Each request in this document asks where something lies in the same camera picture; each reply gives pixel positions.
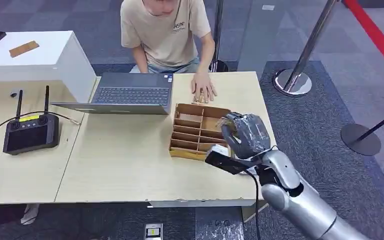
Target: jeans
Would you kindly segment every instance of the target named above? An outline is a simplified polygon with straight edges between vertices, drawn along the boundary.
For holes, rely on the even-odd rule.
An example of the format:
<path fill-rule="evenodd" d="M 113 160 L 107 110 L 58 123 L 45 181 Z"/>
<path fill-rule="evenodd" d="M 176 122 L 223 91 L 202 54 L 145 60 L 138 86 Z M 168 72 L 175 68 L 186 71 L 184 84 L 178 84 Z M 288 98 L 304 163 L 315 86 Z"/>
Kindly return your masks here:
<path fill-rule="evenodd" d="M 168 66 L 168 67 L 157 67 L 152 64 L 148 64 L 148 72 L 152 74 L 185 74 L 185 73 L 196 73 L 198 66 L 200 65 L 200 58 L 196 57 L 186 65 L 182 66 Z M 138 65 L 135 65 L 130 73 L 139 74 Z"/>

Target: laptop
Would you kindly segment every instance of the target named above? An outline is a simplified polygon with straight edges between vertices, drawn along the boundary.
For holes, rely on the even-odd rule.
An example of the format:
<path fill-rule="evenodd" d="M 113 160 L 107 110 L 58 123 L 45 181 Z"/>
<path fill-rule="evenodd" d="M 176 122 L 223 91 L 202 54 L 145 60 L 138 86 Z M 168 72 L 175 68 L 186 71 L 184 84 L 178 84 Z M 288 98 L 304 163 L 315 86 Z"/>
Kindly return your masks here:
<path fill-rule="evenodd" d="M 88 114 L 168 115 L 171 110 L 172 86 L 172 73 L 105 72 L 91 103 L 50 104 Z"/>

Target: laptop keyboard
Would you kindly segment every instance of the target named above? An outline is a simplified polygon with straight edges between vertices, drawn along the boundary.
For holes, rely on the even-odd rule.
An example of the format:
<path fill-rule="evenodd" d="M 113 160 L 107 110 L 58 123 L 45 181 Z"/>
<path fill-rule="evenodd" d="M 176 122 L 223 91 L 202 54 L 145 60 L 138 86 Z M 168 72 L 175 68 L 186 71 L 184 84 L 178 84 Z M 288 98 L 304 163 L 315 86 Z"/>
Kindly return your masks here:
<path fill-rule="evenodd" d="M 169 89 L 161 87 L 100 87 L 96 90 L 98 104 L 158 104 L 169 102 Z"/>

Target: red barrier rope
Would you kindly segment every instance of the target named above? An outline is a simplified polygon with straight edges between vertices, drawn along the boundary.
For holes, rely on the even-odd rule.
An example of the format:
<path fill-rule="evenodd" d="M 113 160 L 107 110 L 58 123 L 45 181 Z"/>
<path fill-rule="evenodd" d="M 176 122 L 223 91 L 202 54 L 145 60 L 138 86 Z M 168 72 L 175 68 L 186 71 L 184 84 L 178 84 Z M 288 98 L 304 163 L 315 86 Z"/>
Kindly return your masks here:
<path fill-rule="evenodd" d="M 377 49 L 384 56 L 384 34 L 378 26 L 370 19 L 369 15 L 358 4 L 357 0 L 344 0 L 349 10 L 354 14 L 355 18 L 360 22 L 367 35 L 376 45 Z"/>

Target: man's hand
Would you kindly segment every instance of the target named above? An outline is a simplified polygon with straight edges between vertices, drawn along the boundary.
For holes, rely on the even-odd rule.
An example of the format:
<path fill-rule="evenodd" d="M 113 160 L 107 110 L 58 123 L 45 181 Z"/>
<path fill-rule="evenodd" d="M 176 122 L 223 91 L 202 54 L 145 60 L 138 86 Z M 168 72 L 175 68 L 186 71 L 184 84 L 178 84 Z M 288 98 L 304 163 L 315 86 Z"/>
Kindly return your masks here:
<path fill-rule="evenodd" d="M 195 101 L 199 101 L 201 91 L 203 92 L 206 104 L 209 100 L 214 101 L 214 96 L 217 96 L 208 71 L 197 71 L 190 82 L 190 88 L 192 93 L 195 94 Z"/>

